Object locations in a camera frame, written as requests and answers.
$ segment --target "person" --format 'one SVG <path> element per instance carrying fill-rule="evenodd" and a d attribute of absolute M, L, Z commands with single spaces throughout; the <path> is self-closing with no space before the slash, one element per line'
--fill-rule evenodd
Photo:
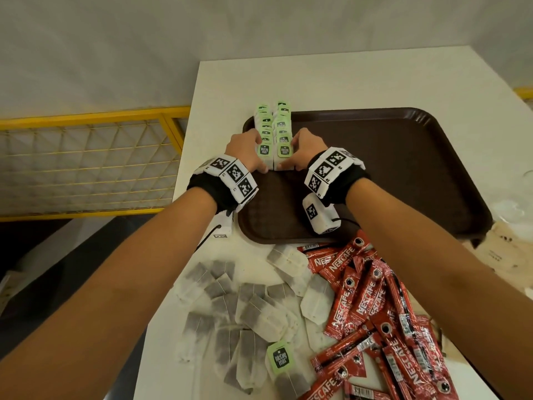
<path fill-rule="evenodd" d="M 255 129 L 233 135 L 225 154 L 238 158 L 250 173 L 265 173 L 255 152 L 260 141 Z M 306 128 L 292 143 L 295 153 L 281 168 L 306 169 L 328 148 Z M 2 399 L 105 396 L 211 219 L 228 205 L 221 203 L 227 192 L 196 184 L 201 183 L 191 182 L 174 203 L 129 236 L 0 362 Z M 449 233 L 367 177 L 358 177 L 343 194 L 340 199 L 380 255 L 500 396 L 533 398 L 533 302 Z"/>

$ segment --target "brown tray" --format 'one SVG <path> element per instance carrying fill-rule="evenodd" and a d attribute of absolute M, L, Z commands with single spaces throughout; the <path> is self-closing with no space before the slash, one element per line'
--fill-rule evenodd
<path fill-rule="evenodd" d="M 307 127 L 328 146 L 344 147 L 364 161 L 372 180 L 459 239 L 480 238 L 492 216 L 436 119 L 409 107 L 293 112 L 293 134 Z M 248 119 L 243 132 L 254 127 Z M 311 191 L 307 171 L 254 173 L 259 192 L 238 215 L 244 235 L 260 244 L 346 242 L 356 226 L 343 221 L 319 236 L 302 200 Z M 345 205 L 340 217 L 353 219 Z"/>

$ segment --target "dark floor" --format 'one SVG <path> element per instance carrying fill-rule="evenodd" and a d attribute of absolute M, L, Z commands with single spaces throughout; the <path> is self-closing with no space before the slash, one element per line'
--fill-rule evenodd
<path fill-rule="evenodd" d="M 17 294 L 0 317 L 0 358 L 63 304 L 111 252 L 153 215 L 117 216 Z M 7 261 L 0 272 L 43 241 L 65 221 L 4 223 L 0 226 Z M 144 344 L 143 333 L 106 400 L 131 400 Z"/>

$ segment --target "person's left arm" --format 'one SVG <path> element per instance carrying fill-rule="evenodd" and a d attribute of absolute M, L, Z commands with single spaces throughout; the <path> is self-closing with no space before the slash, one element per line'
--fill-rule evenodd
<path fill-rule="evenodd" d="M 259 133 L 234 135 L 226 154 L 268 169 Z M 77 292 L 0 362 L 3 399 L 103 399 L 217 212 L 193 187 L 139 228 Z"/>

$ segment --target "wall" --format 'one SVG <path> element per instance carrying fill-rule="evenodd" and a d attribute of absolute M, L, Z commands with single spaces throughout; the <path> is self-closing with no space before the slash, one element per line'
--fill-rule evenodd
<path fill-rule="evenodd" d="M 2 0 L 0 117 L 186 105 L 200 60 L 289 54 L 471 44 L 529 85 L 532 39 L 533 0 Z"/>

